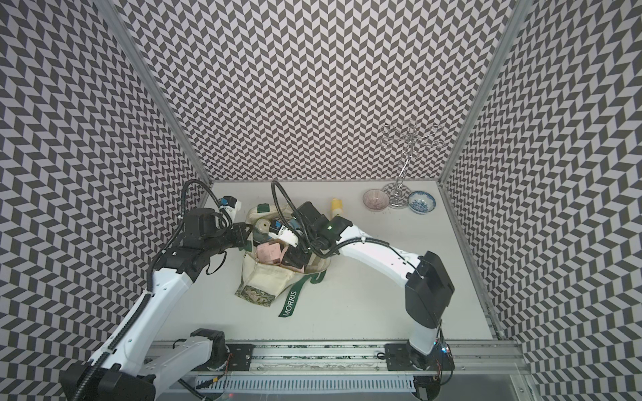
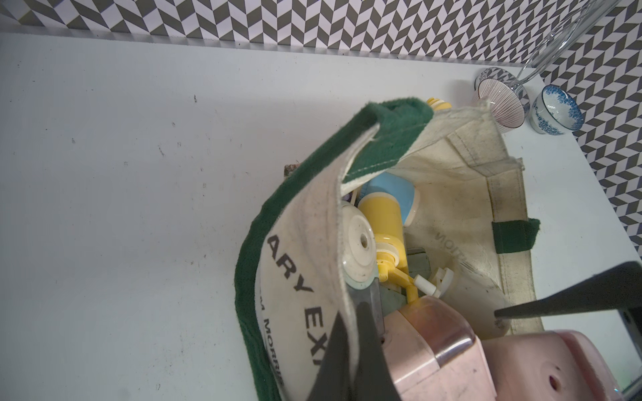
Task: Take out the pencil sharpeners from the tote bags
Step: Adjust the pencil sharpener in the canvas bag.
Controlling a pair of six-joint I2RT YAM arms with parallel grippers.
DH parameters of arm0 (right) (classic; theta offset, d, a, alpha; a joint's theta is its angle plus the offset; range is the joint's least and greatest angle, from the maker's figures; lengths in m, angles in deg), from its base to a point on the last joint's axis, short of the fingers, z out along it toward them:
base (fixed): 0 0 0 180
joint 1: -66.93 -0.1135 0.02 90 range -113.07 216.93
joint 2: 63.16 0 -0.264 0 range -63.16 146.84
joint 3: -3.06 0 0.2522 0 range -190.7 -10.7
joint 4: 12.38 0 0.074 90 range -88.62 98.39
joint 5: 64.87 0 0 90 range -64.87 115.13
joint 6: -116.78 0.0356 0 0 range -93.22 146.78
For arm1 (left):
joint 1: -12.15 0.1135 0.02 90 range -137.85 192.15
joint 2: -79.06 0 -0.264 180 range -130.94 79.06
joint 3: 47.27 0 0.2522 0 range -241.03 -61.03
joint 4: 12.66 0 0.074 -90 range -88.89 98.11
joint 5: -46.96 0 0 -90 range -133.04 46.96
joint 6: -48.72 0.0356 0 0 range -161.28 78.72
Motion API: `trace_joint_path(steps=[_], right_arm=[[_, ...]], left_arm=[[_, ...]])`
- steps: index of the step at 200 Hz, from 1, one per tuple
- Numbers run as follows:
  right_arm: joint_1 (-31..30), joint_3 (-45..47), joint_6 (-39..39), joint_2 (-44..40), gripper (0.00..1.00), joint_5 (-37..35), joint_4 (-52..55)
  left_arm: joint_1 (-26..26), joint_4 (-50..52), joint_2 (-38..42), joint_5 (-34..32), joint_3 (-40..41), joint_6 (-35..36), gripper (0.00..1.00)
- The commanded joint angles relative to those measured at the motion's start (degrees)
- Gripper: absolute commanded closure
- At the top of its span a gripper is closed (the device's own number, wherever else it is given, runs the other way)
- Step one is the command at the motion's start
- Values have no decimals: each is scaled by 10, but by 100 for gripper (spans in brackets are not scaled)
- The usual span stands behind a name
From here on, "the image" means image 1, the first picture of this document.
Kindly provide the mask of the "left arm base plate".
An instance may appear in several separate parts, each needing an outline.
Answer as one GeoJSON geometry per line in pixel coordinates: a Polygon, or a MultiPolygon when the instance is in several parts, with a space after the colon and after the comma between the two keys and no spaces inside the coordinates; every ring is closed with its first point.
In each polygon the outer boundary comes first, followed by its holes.
{"type": "Polygon", "coordinates": [[[227,346],[227,370],[247,372],[251,368],[255,345],[251,343],[232,343],[227,346]]]}

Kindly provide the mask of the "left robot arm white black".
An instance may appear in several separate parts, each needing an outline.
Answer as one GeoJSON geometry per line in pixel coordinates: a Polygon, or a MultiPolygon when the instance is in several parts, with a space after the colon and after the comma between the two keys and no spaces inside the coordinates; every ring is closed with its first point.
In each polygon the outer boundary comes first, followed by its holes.
{"type": "Polygon", "coordinates": [[[243,222],[218,228],[212,208],[187,212],[183,227],[182,245],[162,253],[150,286],[115,333],[88,361],[72,364],[60,374],[66,399],[155,400],[196,367],[227,367],[230,351],[225,335],[212,329],[198,329],[168,354],[145,361],[155,336],[212,256],[243,247],[251,230],[243,222]]]}

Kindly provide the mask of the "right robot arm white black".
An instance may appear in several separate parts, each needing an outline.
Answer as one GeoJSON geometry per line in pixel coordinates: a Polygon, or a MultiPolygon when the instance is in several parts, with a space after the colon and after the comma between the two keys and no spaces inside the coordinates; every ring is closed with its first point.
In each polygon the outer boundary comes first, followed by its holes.
{"type": "Polygon", "coordinates": [[[408,364],[417,370],[451,370],[454,360],[442,329],[442,316],[455,286],[434,252],[417,255],[372,237],[341,216],[328,219],[311,202],[294,211],[295,233],[304,250],[323,259],[352,258],[382,273],[404,289],[405,310],[413,320],[406,343],[408,364]]]}

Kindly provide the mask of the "cream canvas tote bag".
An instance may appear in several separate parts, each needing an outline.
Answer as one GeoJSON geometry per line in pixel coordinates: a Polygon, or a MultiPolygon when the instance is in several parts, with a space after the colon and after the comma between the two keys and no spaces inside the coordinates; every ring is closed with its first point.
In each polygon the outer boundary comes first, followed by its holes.
{"type": "MultiPolygon", "coordinates": [[[[252,208],[247,214],[246,222],[253,225],[260,218],[279,220],[285,217],[297,227],[291,207],[276,207],[261,203],[252,208]]],[[[271,238],[269,242],[280,242],[271,238]]],[[[321,259],[311,254],[311,259],[304,273],[294,272],[279,265],[262,264],[257,260],[257,247],[253,243],[251,251],[243,251],[241,282],[235,296],[254,305],[269,307],[282,294],[286,295],[280,317],[290,317],[294,314],[299,296],[306,283],[319,284],[326,275],[331,260],[321,259]]]]}

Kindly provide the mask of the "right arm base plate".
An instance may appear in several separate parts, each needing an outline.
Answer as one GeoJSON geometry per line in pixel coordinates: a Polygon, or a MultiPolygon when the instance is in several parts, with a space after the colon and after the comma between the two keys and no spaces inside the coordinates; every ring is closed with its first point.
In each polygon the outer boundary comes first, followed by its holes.
{"type": "Polygon", "coordinates": [[[389,371],[454,371],[455,363],[446,344],[435,344],[429,354],[422,354],[409,343],[384,345],[384,356],[389,371]]]}

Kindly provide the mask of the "yellow block pencil sharpener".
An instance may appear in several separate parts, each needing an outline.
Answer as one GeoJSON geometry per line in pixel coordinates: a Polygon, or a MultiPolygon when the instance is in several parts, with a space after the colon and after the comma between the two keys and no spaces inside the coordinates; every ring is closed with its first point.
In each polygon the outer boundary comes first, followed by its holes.
{"type": "Polygon", "coordinates": [[[337,216],[341,216],[343,213],[344,213],[344,204],[342,200],[334,198],[331,201],[331,216],[337,217],[337,216]]]}

